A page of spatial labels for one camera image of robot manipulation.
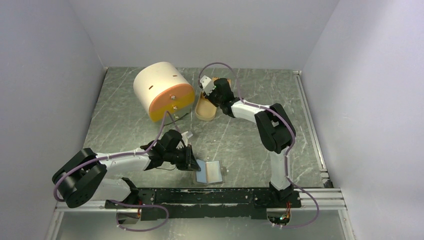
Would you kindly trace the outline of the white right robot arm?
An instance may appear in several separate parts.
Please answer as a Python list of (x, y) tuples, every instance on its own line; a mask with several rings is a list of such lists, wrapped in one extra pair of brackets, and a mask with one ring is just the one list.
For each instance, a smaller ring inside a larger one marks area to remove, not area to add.
[(199, 80), (203, 96), (223, 114), (256, 124), (262, 145), (268, 150), (271, 163), (270, 202), (282, 207), (294, 190), (290, 180), (290, 151), (295, 144), (296, 131), (281, 104), (260, 105), (235, 97), (226, 78)]

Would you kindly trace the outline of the gold oval tray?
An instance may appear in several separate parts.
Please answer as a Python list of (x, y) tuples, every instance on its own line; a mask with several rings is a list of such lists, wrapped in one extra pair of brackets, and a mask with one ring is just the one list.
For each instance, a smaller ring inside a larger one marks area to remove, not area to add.
[(216, 116), (217, 107), (206, 99), (204, 92), (202, 91), (197, 100), (194, 112), (199, 120), (212, 121)]

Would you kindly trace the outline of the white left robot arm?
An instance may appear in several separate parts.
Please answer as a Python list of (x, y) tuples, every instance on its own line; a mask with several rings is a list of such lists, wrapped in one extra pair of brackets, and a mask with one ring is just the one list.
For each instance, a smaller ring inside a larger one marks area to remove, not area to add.
[(83, 148), (52, 176), (53, 196), (69, 208), (80, 207), (90, 200), (132, 208), (143, 203), (138, 188), (127, 177), (113, 177), (156, 169), (164, 162), (180, 171), (202, 170), (187, 142), (187, 134), (171, 129), (161, 138), (131, 151), (106, 154)]

